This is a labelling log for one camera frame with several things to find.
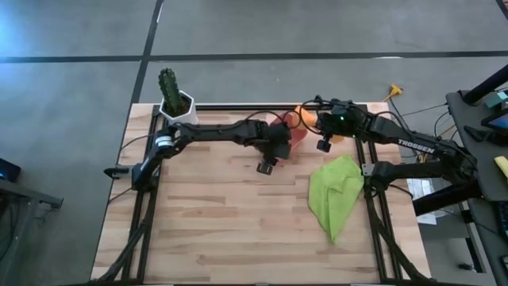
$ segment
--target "table frame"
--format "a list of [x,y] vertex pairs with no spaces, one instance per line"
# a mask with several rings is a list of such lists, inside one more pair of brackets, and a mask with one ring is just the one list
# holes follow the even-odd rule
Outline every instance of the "table frame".
[[[203,104],[197,105],[198,111],[227,111],[227,110],[241,110],[241,111],[256,111],[256,110],[294,110],[297,105],[295,104]],[[308,109],[313,110],[315,107],[309,106]],[[152,109],[152,118],[148,133],[154,133],[157,128],[157,122],[159,119],[159,105],[154,105]],[[167,126],[167,120],[164,119],[163,126]],[[360,164],[366,164],[364,147],[359,139],[355,140],[356,151],[359,158]],[[150,148],[154,144],[154,138],[149,137],[147,145],[145,147],[144,156],[146,157]],[[368,149],[371,155],[371,162],[375,163],[378,161],[375,144],[368,142]],[[126,247],[121,251],[118,259],[111,265],[110,269],[97,280],[91,280],[81,285],[139,285],[144,283],[145,268],[148,259],[150,235],[152,232],[152,223],[156,208],[156,197],[160,181],[160,167],[154,172],[152,185],[147,187],[145,191],[137,192],[136,202],[134,204],[133,218],[131,221],[131,227],[129,231],[129,240]],[[149,192],[150,196],[148,199],[148,207],[145,216],[142,221],[141,208],[144,200],[144,193]],[[381,284],[395,284],[395,285],[462,285],[462,284],[449,284],[441,283],[435,280],[425,280],[425,277],[418,271],[411,271],[412,269],[407,268],[413,265],[410,263],[408,258],[404,255],[403,251],[397,246],[394,240],[394,231],[391,225],[390,212],[388,209],[387,197],[384,192],[380,192],[379,195],[379,208],[383,221],[379,218],[374,207],[374,199],[372,193],[364,188],[364,198],[368,206],[368,218],[371,226],[372,244],[374,247],[374,254],[376,260],[376,266],[379,274],[379,282]],[[389,278],[387,275],[387,267],[383,258],[383,249],[381,246],[381,236],[388,244],[391,256],[392,269],[394,271],[394,278]],[[131,265],[133,260],[133,251],[143,238],[142,245],[140,248],[140,260],[137,267],[137,274],[135,278],[131,278]],[[401,265],[408,272],[409,277],[412,280],[404,279],[402,276]],[[122,270],[120,280],[115,280],[120,270]]]

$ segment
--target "potted cactus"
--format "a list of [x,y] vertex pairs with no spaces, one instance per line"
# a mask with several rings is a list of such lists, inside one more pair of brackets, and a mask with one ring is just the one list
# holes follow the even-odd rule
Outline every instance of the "potted cactus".
[[178,89],[175,73],[170,68],[160,71],[159,86],[162,91],[159,112],[167,118],[170,125],[176,122],[198,123],[194,99]]

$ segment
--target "white pot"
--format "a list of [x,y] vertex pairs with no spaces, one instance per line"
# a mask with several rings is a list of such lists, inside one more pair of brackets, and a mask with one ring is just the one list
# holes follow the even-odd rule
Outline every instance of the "white pot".
[[185,97],[189,100],[189,102],[190,102],[189,111],[187,111],[185,114],[182,114],[180,116],[172,117],[164,111],[163,106],[164,106],[164,103],[166,103],[166,102],[164,101],[164,98],[162,98],[162,103],[160,104],[159,112],[169,121],[169,125],[173,125],[176,122],[198,124],[199,120],[198,120],[198,115],[196,114],[196,102],[195,102],[194,98],[192,98],[192,96],[186,94],[183,91],[179,91],[179,92],[180,92],[180,95],[182,95],[183,97]]

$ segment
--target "red object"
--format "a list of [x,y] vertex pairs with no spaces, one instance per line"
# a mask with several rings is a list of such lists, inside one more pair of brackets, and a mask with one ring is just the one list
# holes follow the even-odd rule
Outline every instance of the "red object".
[[[294,128],[293,117],[294,117],[293,114],[286,114],[286,116],[284,117],[284,122],[286,122],[289,128],[291,128],[291,140],[290,140],[291,152],[293,152],[296,146],[300,144],[300,142],[303,140],[303,138],[305,138],[305,136],[309,132],[306,128],[305,129],[300,128],[302,127],[301,123],[298,128]],[[276,118],[273,122],[271,122],[270,126],[277,123],[280,123],[280,120],[278,118]]]

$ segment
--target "white paper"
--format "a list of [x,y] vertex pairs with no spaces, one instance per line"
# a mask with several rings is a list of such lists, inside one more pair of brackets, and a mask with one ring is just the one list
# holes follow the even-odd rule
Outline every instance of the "white paper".
[[[413,199],[418,199],[434,192],[430,179],[407,179],[407,186],[411,194],[413,194]],[[436,215],[433,212],[422,214],[416,219],[418,223],[437,224]]]

